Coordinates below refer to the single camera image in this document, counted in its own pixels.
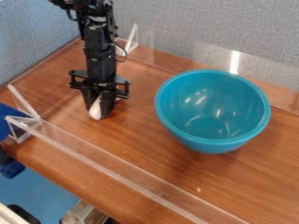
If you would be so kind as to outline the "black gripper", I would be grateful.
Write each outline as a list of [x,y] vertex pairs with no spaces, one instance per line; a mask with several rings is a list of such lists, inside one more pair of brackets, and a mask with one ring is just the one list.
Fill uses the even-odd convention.
[[105,118],[114,108],[116,97],[129,97],[129,80],[117,75],[116,41],[104,26],[85,27],[85,70],[70,70],[69,87],[81,92],[85,108],[89,109],[100,96],[100,114]]

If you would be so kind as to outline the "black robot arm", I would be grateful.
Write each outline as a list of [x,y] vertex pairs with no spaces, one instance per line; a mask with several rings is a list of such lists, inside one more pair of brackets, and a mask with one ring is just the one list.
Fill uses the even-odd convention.
[[105,118],[118,99],[129,98],[128,79],[117,75],[117,25],[110,0],[47,0],[66,11],[78,25],[86,58],[85,70],[69,70],[69,87],[81,92],[85,108],[94,120]]

